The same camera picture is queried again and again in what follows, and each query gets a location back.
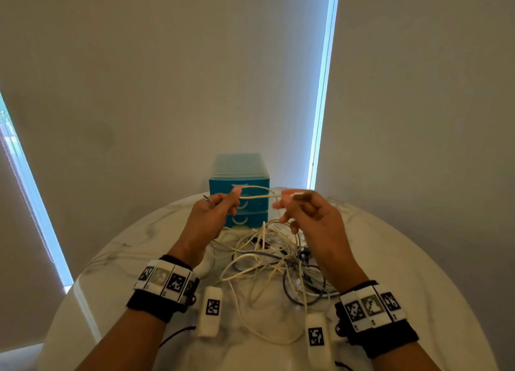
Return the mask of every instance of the pile of cables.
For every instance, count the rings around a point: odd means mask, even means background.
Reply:
[[[304,334],[304,330],[292,340],[278,341],[252,329],[241,314],[233,281],[244,278],[253,280],[248,295],[249,304],[253,304],[264,293],[274,276],[279,275],[286,297],[292,303],[303,306],[306,314],[309,306],[323,298],[327,298],[330,304],[331,297],[338,295],[338,291],[326,282],[318,266],[310,264],[309,249],[299,234],[291,233],[288,223],[280,223],[279,220],[263,222],[260,229],[251,229],[243,235],[241,231],[225,227],[222,237],[213,240],[211,246],[215,259],[231,258],[216,284],[228,283],[241,322],[249,331],[268,342],[291,344]],[[243,262],[247,263],[247,268],[240,266]],[[266,278],[265,283],[254,294],[254,285],[262,275]]]

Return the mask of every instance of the right hand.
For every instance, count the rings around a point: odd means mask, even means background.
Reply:
[[[303,194],[292,197],[293,192]],[[303,231],[320,271],[338,291],[344,292],[368,280],[352,255],[340,212],[317,192],[287,189],[272,207],[286,209],[280,222],[293,218],[292,233]]]

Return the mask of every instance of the marble table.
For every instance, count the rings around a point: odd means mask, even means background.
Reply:
[[[132,284],[153,257],[164,254],[177,240],[191,206],[202,194],[163,207],[123,231],[87,267],[62,302],[48,331],[39,359],[40,371],[74,370],[125,310]],[[426,253],[390,225],[349,204],[330,200],[345,222],[352,251],[371,277],[387,285],[406,310],[420,336],[420,344],[442,370],[497,370],[494,356],[469,305],[447,275]],[[270,209],[269,218],[278,211]],[[201,281],[202,287],[219,277],[220,261]],[[246,281],[235,283],[245,294]],[[304,337],[276,345],[250,333],[235,310],[226,284],[220,333],[200,339],[181,333],[159,351],[154,370],[309,370]],[[244,295],[240,304],[245,321],[267,337],[287,341],[303,332],[304,310],[288,301],[279,278],[252,307]],[[311,310],[329,311],[324,299]],[[197,314],[176,314],[165,336],[194,325]],[[359,347],[339,344],[337,360],[354,371],[372,370]]]

